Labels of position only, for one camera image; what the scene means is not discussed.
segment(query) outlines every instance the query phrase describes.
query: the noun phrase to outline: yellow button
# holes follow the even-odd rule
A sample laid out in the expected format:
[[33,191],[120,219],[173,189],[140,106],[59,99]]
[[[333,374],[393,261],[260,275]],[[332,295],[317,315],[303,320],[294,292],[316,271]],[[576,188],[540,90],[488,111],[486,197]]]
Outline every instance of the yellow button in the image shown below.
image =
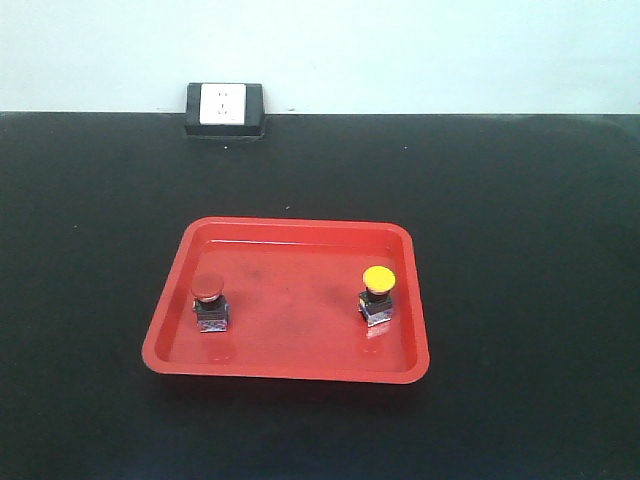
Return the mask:
[[375,295],[383,295],[396,284],[396,276],[387,267],[376,265],[369,267],[362,275],[362,281],[367,289]]

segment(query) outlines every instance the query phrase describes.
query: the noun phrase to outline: white wall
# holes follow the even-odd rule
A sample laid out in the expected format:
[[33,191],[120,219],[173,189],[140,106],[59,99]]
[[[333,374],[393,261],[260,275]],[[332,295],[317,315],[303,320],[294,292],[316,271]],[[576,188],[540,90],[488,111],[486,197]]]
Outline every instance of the white wall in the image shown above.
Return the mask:
[[639,0],[0,0],[0,110],[640,113]]

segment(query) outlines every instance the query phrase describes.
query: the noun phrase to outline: metal terminal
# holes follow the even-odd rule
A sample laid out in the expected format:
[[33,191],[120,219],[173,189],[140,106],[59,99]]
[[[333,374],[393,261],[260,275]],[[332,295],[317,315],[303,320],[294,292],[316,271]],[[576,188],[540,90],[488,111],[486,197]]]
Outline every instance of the metal terminal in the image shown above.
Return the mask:
[[393,315],[393,301],[391,295],[375,295],[369,291],[360,293],[358,310],[367,321],[368,327],[388,322]]
[[229,328],[229,303],[224,295],[212,302],[193,301],[201,332],[226,332]]

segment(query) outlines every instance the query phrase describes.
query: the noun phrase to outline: outlet faceplate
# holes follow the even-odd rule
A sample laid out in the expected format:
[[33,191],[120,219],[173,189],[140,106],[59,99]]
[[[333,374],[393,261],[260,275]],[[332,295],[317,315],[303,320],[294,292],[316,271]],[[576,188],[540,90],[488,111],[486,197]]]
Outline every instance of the outlet faceplate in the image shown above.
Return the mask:
[[203,83],[200,89],[200,123],[243,125],[246,99],[244,83]]

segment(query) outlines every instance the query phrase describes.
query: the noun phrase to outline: electrical outlet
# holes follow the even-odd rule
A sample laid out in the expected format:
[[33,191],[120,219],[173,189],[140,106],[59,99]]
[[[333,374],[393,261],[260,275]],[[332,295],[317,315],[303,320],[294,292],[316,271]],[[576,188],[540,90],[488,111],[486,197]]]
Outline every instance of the electrical outlet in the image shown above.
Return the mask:
[[264,96],[259,83],[190,83],[185,131],[193,137],[221,140],[262,138]]
[[200,123],[243,125],[246,99],[244,83],[203,83],[200,88]]

